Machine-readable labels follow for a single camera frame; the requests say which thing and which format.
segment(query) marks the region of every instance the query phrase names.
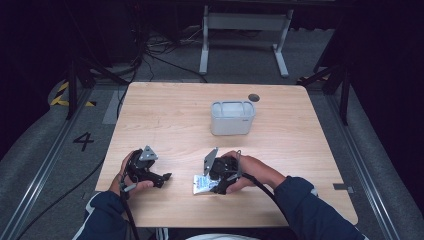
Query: equipment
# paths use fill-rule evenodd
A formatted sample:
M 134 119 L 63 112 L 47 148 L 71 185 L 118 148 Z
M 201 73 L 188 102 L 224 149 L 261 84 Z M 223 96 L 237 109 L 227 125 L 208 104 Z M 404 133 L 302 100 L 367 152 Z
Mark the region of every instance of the equipment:
M 127 173 L 131 181 L 134 183 L 141 181 L 152 181 L 153 186 L 161 188 L 165 181 L 168 181 L 172 173 L 167 173 L 162 176 L 150 172 L 149 168 L 155 163 L 158 156 L 153 150 L 146 146 L 144 150 L 136 150 L 128 160 Z
M 226 194 L 227 187 L 234 184 L 242 176 L 240 162 L 233 157 L 219 157 L 216 155 L 218 148 L 214 148 L 206 157 L 203 175 L 213 181 L 219 181 L 210 191 L 218 194 Z

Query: clear plastic container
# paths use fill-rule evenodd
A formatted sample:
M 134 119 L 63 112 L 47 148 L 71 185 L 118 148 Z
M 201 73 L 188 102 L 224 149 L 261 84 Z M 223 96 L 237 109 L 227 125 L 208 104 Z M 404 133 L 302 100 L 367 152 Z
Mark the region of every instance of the clear plastic container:
M 247 134 L 255 117 L 250 101 L 217 101 L 211 105 L 211 132 L 214 135 Z

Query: person's left hand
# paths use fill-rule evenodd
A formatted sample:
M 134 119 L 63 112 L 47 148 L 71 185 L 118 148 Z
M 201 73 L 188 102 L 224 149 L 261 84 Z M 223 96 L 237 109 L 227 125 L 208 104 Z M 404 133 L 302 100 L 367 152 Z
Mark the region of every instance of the person's left hand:
M 125 167 L 127 166 L 127 162 L 128 160 L 131 158 L 131 155 L 133 154 L 133 152 L 130 152 L 122 161 L 121 164 L 121 170 L 119 171 L 119 173 L 116 175 L 116 177 L 113 179 L 112 184 L 110 185 L 109 191 L 112 191 L 114 193 L 116 193 L 118 196 L 120 196 L 121 191 L 119 189 L 119 183 L 121 182 L 121 179 L 123 177 L 123 173 L 125 171 Z M 127 186 L 131 186 L 134 184 L 133 181 L 131 181 L 131 179 L 126 176 L 125 179 L 125 185 Z M 142 182 L 138 182 L 137 186 L 132 189 L 131 191 L 129 191 L 130 193 L 130 197 L 137 194 L 138 192 L 147 189 L 147 188 L 151 188 L 153 187 L 153 182 L 152 181 L 142 181 Z

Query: jacket sleeve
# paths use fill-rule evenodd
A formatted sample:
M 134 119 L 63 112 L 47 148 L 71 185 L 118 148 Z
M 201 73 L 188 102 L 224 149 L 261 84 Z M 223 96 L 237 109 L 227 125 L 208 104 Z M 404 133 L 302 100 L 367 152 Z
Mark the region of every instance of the jacket sleeve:
M 91 198 L 86 206 L 85 221 L 73 239 L 125 239 L 126 221 L 119 196 L 111 191 Z
M 312 194 L 312 189 L 305 179 L 289 176 L 274 190 L 277 204 L 299 239 L 366 239 L 333 207 Z

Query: wooden table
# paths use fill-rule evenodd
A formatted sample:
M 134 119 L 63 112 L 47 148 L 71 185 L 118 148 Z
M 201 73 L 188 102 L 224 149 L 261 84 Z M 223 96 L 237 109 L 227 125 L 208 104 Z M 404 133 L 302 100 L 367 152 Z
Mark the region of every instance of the wooden table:
M 258 94 L 249 134 L 214 136 L 210 106 L 217 100 L 246 100 Z M 132 83 L 96 186 L 109 188 L 124 157 L 146 145 L 159 159 L 150 169 L 172 173 L 161 189 L 129 200 L 138 227 L 287 226 L 272 200 L 257 187 L 231 195 L 193 195 L 193 176 L 214 148 L 259 158 L 284 175 L 312 182 L 320 198 L 351 223 L 358 219 L 306 90 L 301 86 Z

